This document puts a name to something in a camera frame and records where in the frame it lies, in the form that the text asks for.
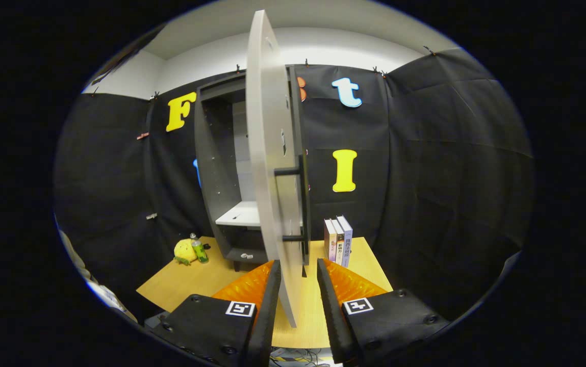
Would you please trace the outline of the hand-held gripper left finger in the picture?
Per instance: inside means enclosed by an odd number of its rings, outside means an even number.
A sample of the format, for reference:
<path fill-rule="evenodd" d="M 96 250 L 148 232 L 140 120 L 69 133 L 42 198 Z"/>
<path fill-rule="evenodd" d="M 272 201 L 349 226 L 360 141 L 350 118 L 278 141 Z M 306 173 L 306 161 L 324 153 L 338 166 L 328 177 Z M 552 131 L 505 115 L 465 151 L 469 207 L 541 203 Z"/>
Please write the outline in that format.
<path fill-rule="evenodd" d="M 152 328 L 153 338 L 197 366 L 267 366 L 281 265 L 272 260 L 221 290 L 192 294 Z"/>

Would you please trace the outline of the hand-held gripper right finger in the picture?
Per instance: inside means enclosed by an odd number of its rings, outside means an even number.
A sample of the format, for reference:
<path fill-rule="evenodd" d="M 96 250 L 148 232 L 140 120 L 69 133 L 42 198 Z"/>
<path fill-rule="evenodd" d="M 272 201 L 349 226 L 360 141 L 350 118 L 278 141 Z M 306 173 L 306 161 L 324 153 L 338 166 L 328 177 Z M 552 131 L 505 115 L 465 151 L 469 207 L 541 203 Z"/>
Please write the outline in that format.
<path fill-rule="evenodd" d="M 382 290 L 325 258 L 317 281 L 334 360 L 343 365 L 412 365 L 413 354 L 449 326 L 411 291 Z"/>

